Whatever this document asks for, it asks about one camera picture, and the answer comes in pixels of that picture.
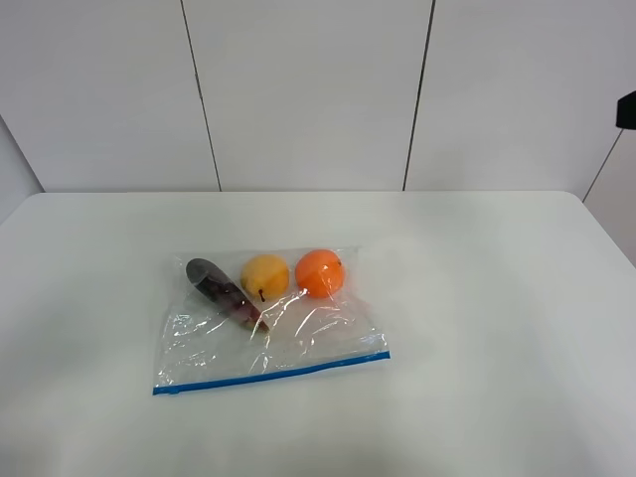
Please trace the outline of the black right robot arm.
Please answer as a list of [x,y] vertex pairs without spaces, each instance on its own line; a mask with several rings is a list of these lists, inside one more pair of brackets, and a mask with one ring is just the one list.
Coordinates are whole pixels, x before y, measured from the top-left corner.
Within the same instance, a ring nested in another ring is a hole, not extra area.
[[617,100],[615,125],[620,129],[636,130],[636,91]]

